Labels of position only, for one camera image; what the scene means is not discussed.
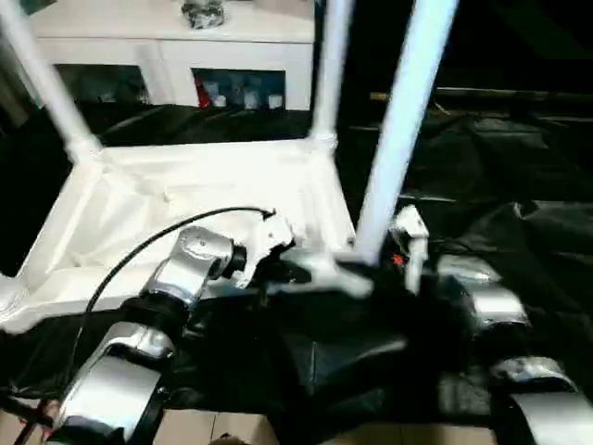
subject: red object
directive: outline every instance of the red object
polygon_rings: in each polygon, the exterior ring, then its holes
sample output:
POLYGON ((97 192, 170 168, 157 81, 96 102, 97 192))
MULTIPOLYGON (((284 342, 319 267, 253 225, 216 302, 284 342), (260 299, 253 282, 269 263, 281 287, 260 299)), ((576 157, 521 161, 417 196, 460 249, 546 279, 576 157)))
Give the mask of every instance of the red object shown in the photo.
POLYGON ((402 257, 401 255, 398 255, 398 254, 394 254, 391 257, 391 261, 394 263, 394 265, 399 266, 399 267, 404 265, 404 257, 402 257))
POLYGON ((202 79, 199 77, 195 78, 196 83, 196 90, 197 90, 197 106, 199 108, 208 108, 212 105, 212 101, 204 88, 204 84, 202 83, 202 79))

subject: silver metal part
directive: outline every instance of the silver metal part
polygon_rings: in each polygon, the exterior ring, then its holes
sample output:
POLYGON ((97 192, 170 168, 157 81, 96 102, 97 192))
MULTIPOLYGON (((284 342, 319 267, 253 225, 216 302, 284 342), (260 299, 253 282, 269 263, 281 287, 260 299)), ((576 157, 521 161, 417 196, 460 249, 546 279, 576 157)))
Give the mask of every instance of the silver metal part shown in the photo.
POLYGON ((577 392, 515 394, 536 445, 593 443, 593 407, 577 392))
POLYGON ((220 276, 233 256, 233 240, 202 227, 183 230, 170 256, 148 279, 144 292, 163 292, 192 310, 208 280, 220 276))
POLYGON ((160 373, 117 357, 101 357, 75 380, 63 400, 55 428, 69 417, 82 417, 113 429, 123 428, 128 441, 157 389, 160 373))
POLYGON ((144 292, 162 292, 192 310, 198 303, 215 260, 197 260, 185 253, 164 260, 145 284, 144 292))
POLYGON ((514 383, 527 384, 541 379, 559 380, 576 391, 574 382, 566 376, 561 366, 549 357, 517 357, 492 367, 494 377, 514 383))
POLYGON ((436 271, 440 276, 453 275, 475 281, 500 281, 500 275, 490 264, 476 257, 443 255, 436 265, 436 271))
POLYGON ((233 257, 233 240, 204 227, 188 227, 177 238, 172 255, 187 254, 197 261, 215 260, 210 278, 218 278, 233 257))
POLYGON ((112 325, 99 346, 76 376, 84 378, 93 365, 113 346, 122 345, 154 360, 166 359, 175 351, 170 338, 164 333, 143 324, 119 322, 112 325))
POLYGON ((529 324, 523 304, 508 288, 494 282, 465 279, 459 282, 472 299, 478 328, 493 324, 529 324))

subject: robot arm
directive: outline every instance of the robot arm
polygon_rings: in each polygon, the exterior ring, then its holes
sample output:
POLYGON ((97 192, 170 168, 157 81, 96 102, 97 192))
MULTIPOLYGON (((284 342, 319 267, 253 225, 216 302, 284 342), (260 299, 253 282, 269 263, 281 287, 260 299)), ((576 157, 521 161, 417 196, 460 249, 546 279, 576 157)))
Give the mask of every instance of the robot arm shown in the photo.
POLYGON ((162 417, 161 371, 208 282, 235 272, 239 283, 248 282, 273 247, 292 242, 285 224, 268 220, 252 236, 249 251, 202 227, 181 231, 140 296, 122 305, 124 321, 111 326, 76 374, 48 443, 152 442, 162 417))

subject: black fabric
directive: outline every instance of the black fabric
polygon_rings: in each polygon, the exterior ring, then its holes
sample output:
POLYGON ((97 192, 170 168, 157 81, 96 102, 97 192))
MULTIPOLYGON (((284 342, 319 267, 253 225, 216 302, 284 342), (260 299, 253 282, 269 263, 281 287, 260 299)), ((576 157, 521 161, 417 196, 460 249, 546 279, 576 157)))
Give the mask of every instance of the black fabric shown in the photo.
MULTIPOLYGON (((309 128, 308 113, 297 112, 109 105, 82 111, 108 146, 270 140, 301 137, 309 128)), ((432 239, 458 239, 465 248, 451 243, 449 250, 469 249, 491 262, 589 397, 592 135, 584 123, 431 118, 399 202, 418 206, 432 239)), ((378 133, 342 129, 339 137, 336 164, 356 221, 378 133)), ((44 114, 1 145, 0 156, 3 180, 24 178, 26 167, 48 184, 27 185, 31 212, 11 211, 2 219, 0 233, 12 228, 14 238, 30 239, 25 232, 34 223, 27 219, 34 214, 43 222, 69 165, 44 114)), ((10 199, 20 202, 16 192, 10 199)), ((15 251, 3 251, 3 264, 18 262, 15 251)), ((169 406, 267 413, 285 427, 280 431, 296 431, 283 438, 287 443, 322 438, 327 428, 367 418, 488 424, 484 382, 471 365, 452 359, 457 351, 438 308, 406 298, 395 284, 389 288, 365 301, 324 294, 204 302, 164 377, 169 406), (311 426, 321 424, 325 428, 311 426)), ((81 360, 118 317, 92 316, 81 360)), ((4 335, 0 344, 10 360, 0 369, 2 390, 55 397, 79 321, 61 317, 20 336, 4 335)))

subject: white cabinet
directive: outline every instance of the white cabinet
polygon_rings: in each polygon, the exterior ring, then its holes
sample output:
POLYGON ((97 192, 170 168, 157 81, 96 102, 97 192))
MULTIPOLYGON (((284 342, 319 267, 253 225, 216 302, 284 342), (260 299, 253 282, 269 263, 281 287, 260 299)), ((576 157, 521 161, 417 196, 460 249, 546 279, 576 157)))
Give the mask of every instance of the white cabinet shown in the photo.
POLYGON ((309 109, 314 24, 225 3, 225 23, 189 29, 171 0, 58 0, 32 15, 54 64, 137 66, 153 104, 197 106, 199 70, 281 72, 288 109, 309 109))

